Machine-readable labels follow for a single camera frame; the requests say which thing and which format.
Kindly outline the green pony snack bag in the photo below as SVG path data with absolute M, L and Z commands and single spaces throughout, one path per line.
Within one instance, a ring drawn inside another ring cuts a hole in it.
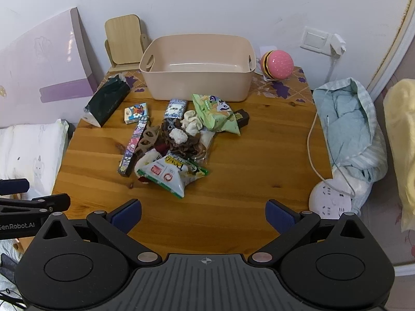
M 213 132 L 229 132 L 240 136 L 236 116 L 222 99 L 212 95 L 192 95 L 196 115 L 201 123 Z

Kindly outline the cream white scrunchie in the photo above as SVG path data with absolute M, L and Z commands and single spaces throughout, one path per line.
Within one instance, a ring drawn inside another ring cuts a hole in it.
M 181 124 L 182 130 L 190 136 L 196 136 L 203 129 L 203 123 L 198 118 L 195 110 L 186 111 Z

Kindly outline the light blue bedding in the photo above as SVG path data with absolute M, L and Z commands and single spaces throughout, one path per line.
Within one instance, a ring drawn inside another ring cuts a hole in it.
M 367 90 L 355 79 L 325 83 L 312 94 L 333 177 L 352 195 L 359 214 L 373 184 L 388 171 L 386 143 Z

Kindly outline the purple white board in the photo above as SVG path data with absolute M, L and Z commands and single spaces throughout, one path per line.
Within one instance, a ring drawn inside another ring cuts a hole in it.
M 1 126 L 77 124 L 97 87 L 71 8 L 1 49 Z

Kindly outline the white round power strip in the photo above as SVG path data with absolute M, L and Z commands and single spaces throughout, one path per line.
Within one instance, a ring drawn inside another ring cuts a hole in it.
M 350 188 L 344 180 L 327 179 L 319 182 L 309 196 L 309 210 L 322 219 L 338 220 L 352 210 Z

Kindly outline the brown plastic hair claw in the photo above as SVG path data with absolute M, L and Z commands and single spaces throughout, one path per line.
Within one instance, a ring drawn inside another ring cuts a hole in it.
M 142 134 L 142 137 L 139 140 L 139 143 L 135 149 L 135 153 L 147 153 L 155 145 L 160 127 L 159 126 L 150 126 Z

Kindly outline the small colourful card box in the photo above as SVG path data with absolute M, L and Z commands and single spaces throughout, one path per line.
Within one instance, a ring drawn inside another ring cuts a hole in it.
M 147 103 L 139 103 L 124 109 L 125 124 L 133 124 L 139 122 L 143 118 L 148 118 Z

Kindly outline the white green snack bag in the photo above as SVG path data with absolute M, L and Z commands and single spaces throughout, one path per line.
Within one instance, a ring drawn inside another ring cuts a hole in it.
M 139 166 L 136 173 L 182 199 L 185 187 L 206 177 L 209 172 L 191 160 L 168 153 L 149 164 Z

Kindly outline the clear packet white contents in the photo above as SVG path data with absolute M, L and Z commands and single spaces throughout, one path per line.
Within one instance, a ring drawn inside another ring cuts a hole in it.
M 208 153 L 208 150 L 211 146 L 211 143 L 213 141 L 213 138 L 215 136 L 216 132 L 210 131 L 207 128 L 203 128 L 200 130 L 200 140 L 199 143 L 203 147 L 204 154 Z

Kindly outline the dark chocolate snack box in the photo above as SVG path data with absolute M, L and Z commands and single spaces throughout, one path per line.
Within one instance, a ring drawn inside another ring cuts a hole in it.
M 243 109 L 236 110 L 234 112 L 234 115 L 235 115 L 238 127 L 240 129 L 248 125 L 249 120 L 250 120 L 250 116 L 245 110 L 243 110 Z

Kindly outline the white fluffy hair clip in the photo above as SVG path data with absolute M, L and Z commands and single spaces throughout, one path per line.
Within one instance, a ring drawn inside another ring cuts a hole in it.
M 169 137 L 174 141 L 175 145 L 181 145 L 189 139 L 186 132 L 181 129 L 174 128 L 169 132 Z

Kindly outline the white wall switch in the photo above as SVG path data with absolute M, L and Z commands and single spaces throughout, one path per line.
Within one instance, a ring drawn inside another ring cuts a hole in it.
M 328 32 L 317 30 L 312 27 L 305 27 L 300 47 L 316 53 L 323 53 L 328 38 Z

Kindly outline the white wall charger plug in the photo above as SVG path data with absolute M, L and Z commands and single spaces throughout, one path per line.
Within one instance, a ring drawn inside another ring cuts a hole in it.
M 346 42 L 339 34 L 333 34 L 330 40 L 330 46 L 333 52 L 338 56 L 341 56 L 347 50 Z

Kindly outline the long colourful candy box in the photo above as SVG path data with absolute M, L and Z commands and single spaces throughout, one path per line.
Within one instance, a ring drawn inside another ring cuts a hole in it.
M 139 142 L 143 136 L 143 132 L 145 131 L 148 125 L 148 121 L 148 117 L 143 117 L 142 119 L 140 119 L 133 131 L 131 138 L 129 139 L 129 142 L 127 144 L 127 147 L 117 169 L 117 172 L 121 176 L 128 177 L 132 172 L 132 163 L 136 158 L 134 151 L 139 145 Z

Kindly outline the beige plastic storage bin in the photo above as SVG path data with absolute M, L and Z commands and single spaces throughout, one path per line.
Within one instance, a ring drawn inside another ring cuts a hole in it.
M 251 43 L 228 34 L 174 34 L 153 40 L 139 69 L 156 100 L 190 100 L 193 94 L 226 102 L 248 97 L 256 68 Z

